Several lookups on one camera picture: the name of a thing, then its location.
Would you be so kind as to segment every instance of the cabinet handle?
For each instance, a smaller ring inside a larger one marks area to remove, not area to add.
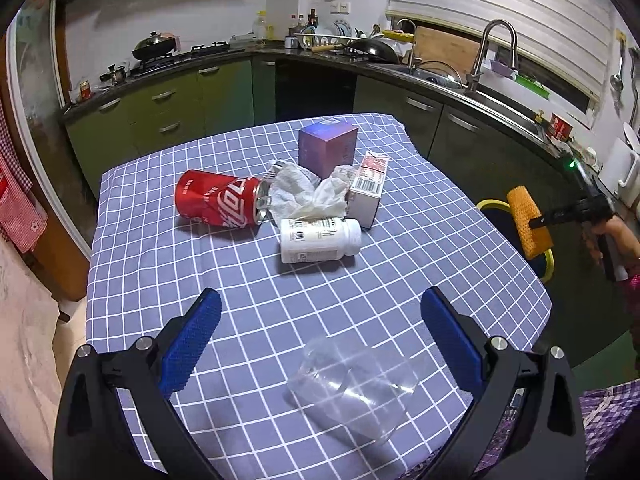
[[[102,105],[98,108],[101,112],[108,110],[109,108],[113,108],[116,104],[120,102],[120,98],[114,99],[113,101],[109,101],[107,104]]]
[[[160,101],[162,99],[166,99],[167,97],[171,97],[175,94],[175,90],[168,90],[167,92],[162,92],[161,94],[154,95],[151,100],[152,101]]]
[[[411,99],[410,97],[405,97],[404,100],[408,105],[414,106],[416,108],[420,108],[420,110],[424,110],[425,112],[433,112],[433,106],[431,105],[426,105],[424,103],[421,103],[420,101]]]
[[[211,68],[203,68],[201,70],[198,70],[198,74],[202,74],[202,75],[213,74],[218,70],[220,70],[219,66],[212,66]]]
[[[457,124],[458,126],[462,126],[465,130],[469,130],[470,132],[478,131],[478,127],[477,126],[473,126],[472,124],[469,124],[469,123],[463,121],[459,117],[456,117],[454,114],[448,114],[448,115],[449,115],[449,119],[451,119],[452,123]]]
[[[178,126],[180,126],[180,121],[178,121],[177,123],[174,124],[169,124],[169,126],[165,126],[164,128],[160,128],[158,131],[161,134],[168,134],[174,130],[178,129]]]

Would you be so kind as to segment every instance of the window blind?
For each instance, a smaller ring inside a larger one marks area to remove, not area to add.
[[[414,16],[480,35],[496,18],[511,22],[521,54],[598,96],[612,40],[609,0],[389,0],[389,15]],[[495,27],[492,37],[509,41]]]

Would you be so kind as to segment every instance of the checkered tablecloth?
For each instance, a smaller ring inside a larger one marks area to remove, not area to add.
[[[87,337],[97,351],[130,346],[185,312],[210,286],[223,315],[187,387],[172,403],[226,480],[391,479],[444,443],[470,396],[457,389],[420,319],[438,285],[485,332],[530,349],[550,309],[540,281],[504,237],[440,171],[419,156],[400,123],[379,114],[357,124],[356,163],[367,149],[391,157],[360,254],[284,265],[276,229],[210,229],[182,220],[175,184],[189,169],[261,175],[272,158],[296,160],[298,130],[320,120],[256,126],[144,156],[102,178],[89,276]],[[423,361],[409,420],[383,446],[300,405],[286,386],[302,346],[318,335],[393,345]],[[161,467],[128,395],[132,434]]]

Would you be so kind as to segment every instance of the yellow rim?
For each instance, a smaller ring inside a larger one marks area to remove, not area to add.
[[[507,213],[511,213],[511,208],[509,204],[503,202],[502,200],[495,200],[493,198],[488,198],[486,200],[482,200],[482,202],[478,202],[476,207],[482,211],[483,209],[501,209],[506,211]],[[547,249],[544,253],[545,255],[545,275],[540,278],[542,283],[548,282],[551,277],[554,275],[554,269],[556,268],[556,264],[554,262],[554,254],[551,249]]]

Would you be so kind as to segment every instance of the chrome faucet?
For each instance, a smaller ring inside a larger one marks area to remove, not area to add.
[[[513,28],[513,25],[506,20],[493,20],[492,22],[487,23],[487,26],[484,28],[482,40],[480,41],[480,49],[478,49],[478,54],[476,55],[473,66],[471,67],[471,72],[466,75],[467,92],[475,92],[478,90],[478,83],[480,82],[480,76],[482,75],[480,67],[482,66],[484,56],[486,56],[489,43],[489,32],[491,32],[492,28],[496,25],[502,25],[509,31],[509,34],[511,35],[509,68],[512,70],[518,69],[518,54],[516,52],[518,49],[518,34],[516,33],[516,30]]]
[[[407,59],[407,65],[409,66],[409,74],[413,74],[414,73],[414,55],[415,55],[415,38],[418,35],[418,27],[415,25],[414,22],[412,22],[412,20],[410,20],[409,18],[403,18],[402,20],[400,20],[399,22],[396,23],[396,27],[400,26],[400,23],[402,22],[409,22],[414,26],[414,42],[411,45],[411,52],[409,52],[409,59]]]

